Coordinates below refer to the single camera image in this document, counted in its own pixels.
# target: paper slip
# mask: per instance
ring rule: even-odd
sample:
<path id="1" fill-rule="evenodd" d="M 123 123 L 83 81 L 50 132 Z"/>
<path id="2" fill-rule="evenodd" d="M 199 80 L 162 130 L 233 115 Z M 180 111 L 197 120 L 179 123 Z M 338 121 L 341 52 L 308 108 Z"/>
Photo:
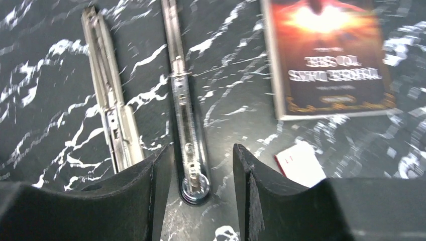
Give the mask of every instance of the paper slip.
<path id="1" fill-rule="evenodd" d="M 282 173 L 305 187 L 313 187 L 326 178 L 315 151 L 304 141 L 275 155 Z"/>

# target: fire image on book cover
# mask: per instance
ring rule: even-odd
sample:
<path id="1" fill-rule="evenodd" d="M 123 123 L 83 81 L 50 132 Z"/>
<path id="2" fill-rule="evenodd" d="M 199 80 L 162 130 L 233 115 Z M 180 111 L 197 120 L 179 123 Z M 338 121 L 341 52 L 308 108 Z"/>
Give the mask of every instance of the fire image on book cover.
<path id="1" fill-rule="evenodd" d="M 395 107 L 371 0 L 271 0 L 270 6 L 287 114 Z"/>

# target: black plastic part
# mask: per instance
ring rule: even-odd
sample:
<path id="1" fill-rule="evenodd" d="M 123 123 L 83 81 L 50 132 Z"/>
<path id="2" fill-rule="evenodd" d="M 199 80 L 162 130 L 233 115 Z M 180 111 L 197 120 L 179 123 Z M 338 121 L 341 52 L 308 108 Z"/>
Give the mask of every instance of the black plastic part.
<path id="1" fill-rule="evenodd" d="M 311 189 L 234 145 L 241 241 L 426 240 L 426 182 L 325 179 Z"/>
<path id="2" fill-rule="evenodd" d="M 173 77 L 169 78 L 169 93 L 173 93 L 172 91 L 172 82 L 173 82 Z M 199 148 L 199 156 L 200 159 L 203 163 L 203 166 L 201 168 L 201 173 L 204 174 L 209 183 L 210 183 L 210 187 L 211 187 L 211 178 L 210 178 L 210 172 L 208 169 L 208 163 L 207 163 L 207 159 L 208 159 L 208 153 L 207 153 L 207 149 L 206 149 L 206 145 L 205 145 L 205 135 L 204 135 L 204 130 L 203 130 L 203 125 L 201 122 L 201 110 L 200 107 L 198 105 L 198 100 L 197 100 L 197 95 L 194 92 L 195 87 L 193 86 L 194 83 L 192 83 L 192 81 L 190 81 L 190 79 L 188 79 L 188 85 L 189 85 L 189 94 L 191 96 L 191 106 L 192 106 L 192 113 L 193 113 L 193 118 L 194 118 L 194 124 L 195 124 L 195 133 L 197 136 L 197 140 L 198 140 L 198 146 L 202 147 Z M 183 180 L 185 178 L 185 171 L 183 168 L 183 158 L 182 158 L 182 149 L 180 148 L 180 139 L 179 139 L 179 132 L 178 132 L 178 127 L 177 127 L 177 119 L 176 119 L 176 108 L 174 105 L 174 100 L 173 98 L 169 98 L 170 99 L 170 108 L 171 108 L 171 115 L 170 115 L 170 122 L 171 122 L 171 126 L 172 126 L 172 137 L 173 137 L 173 143 L 174 143 L 174 153 L 175 153 L 175 158 L 176 158 L 176 170 L 177 170 L 177 182 L 178 182 L 178 187 L 179 187 L 179 195 L 182 198 L 182 200 L 188 204 L 188 205 L 202 205 L 204 203 L 206 203 L 208 201 L 208 198 L 210 197 L 210 193 L 211 190 L 209 191 L 209 193 L 203 198 L 200 199 L 196 202 L 187 199 L 184 195 L 183 195 L 183 187 L 182 187 L 182 183 Z"/>
<path id="3" fill-rule="evenodd" d="M 66 193 L 0 182 L 0 240 L 159 241 L 173 159 L 168 145 L 106 180 Z"/>

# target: white paper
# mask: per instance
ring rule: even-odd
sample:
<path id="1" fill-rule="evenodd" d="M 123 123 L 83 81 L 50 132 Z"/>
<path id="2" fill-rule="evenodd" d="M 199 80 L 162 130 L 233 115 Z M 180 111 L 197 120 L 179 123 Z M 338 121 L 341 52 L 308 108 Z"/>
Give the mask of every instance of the white paper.
<path id="1" fill-rule="evenodd" d="M 326 178 L 314 149 L 307 142 L 298 142 L 275 157 L 283 174 L 305 187 L 311 188 Z"/>

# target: book cover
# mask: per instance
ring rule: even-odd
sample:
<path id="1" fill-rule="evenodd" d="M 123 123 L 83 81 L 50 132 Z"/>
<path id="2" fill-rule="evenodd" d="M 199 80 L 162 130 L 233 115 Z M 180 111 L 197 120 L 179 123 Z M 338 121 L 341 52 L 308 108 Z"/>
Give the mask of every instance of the book cover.
<path id="1" fill-rule="evenodd" d="M 278 119 L 396 107 L 372 0 L 263 0 Z"/>

